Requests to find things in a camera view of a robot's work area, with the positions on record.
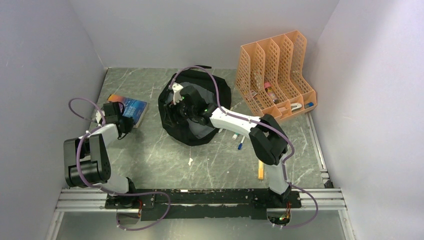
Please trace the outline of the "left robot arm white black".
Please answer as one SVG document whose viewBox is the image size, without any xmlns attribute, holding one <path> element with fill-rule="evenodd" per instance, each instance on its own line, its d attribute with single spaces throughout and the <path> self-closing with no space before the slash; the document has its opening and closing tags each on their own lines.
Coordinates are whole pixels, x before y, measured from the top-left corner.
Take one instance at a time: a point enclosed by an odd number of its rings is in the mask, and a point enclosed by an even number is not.
<svg viewBox="0 0 424 240">
<path fill-rule="evenodd" d="M 107 147 L 122 140 L 133 129 L 133 118 L 124 116 L 121 102 L 108 102 L 98 113 L 99 126 L 87 132 L 87 137 L 71 138 L 63 143 L 64 177 L 69 187 L 106 189 L 126 208 L 134 207 L 139 200 L 134 183 L 112 170 Z"/>
</svg>

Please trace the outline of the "blue orange paperback book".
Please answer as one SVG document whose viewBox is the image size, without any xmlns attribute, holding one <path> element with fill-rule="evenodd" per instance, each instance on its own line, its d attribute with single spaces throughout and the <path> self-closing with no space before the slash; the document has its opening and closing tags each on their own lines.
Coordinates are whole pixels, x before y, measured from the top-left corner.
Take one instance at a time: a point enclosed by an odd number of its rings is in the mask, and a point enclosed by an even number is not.
<svg viewBox="0 0 424 240">
<path fill-rule="evenodd" d="M 133 119 L 133 126 L 138 128 L 142 122 L 145 113 L 148 110 L 149 103 L 146 101 L 124 97 L 117 94 L 111 94 L 107 100 L 109 102 L 120 102 L 123 104 L 123 116 Z"/>
</svg>

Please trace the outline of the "black student backpack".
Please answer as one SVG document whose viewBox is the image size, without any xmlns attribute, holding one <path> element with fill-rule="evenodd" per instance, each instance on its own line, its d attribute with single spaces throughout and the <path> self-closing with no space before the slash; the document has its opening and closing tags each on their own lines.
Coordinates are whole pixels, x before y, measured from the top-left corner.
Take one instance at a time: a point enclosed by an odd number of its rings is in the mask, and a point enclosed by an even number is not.
<svg viewBox="0 0 424 240">
<path fill-rule="evenodd" d="M 183 87 L 193 86 L 207 103 L 215 104 L 215 110 L 218 108 L 217 101 L 226 109 L 231 107 L 231 88 L 226 80 L 221 77 L 189 68 L 179 74 L 175 73 L 172 75 L 158 97 L 161 125 L 171 137 L 188 146 L 200 146 L 209 143 L 218 133 L 218 128 L 213 125 L 200 125 L 190 120 L 185 120 L 183 123 L 175 123 L 171 120 L 172 85 L 174 83 L 178 83 Z"/>
</svg>

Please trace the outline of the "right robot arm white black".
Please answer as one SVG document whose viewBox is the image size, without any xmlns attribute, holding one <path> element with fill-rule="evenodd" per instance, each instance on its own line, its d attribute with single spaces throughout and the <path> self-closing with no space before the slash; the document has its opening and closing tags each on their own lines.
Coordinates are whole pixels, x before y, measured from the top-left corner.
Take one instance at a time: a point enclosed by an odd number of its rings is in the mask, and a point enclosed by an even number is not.
<svg viewBox="0 0 424 240">
<path fill-rule="evenodd" d="M 195 123 L 214 129 L 225 129 L 250 139 L 257 158 L 266 166 L 270 202 L 282 207 L 289 200 L 291 187 L 282 168 L 281 158 L 287 152 L 288 140 L 272 115 L 248 116 L 215 103 L 206 103 L 193 86 L 174 83 L 172 101 L 164 105 L 164 122 L 173 128 Z"/>
</svg>

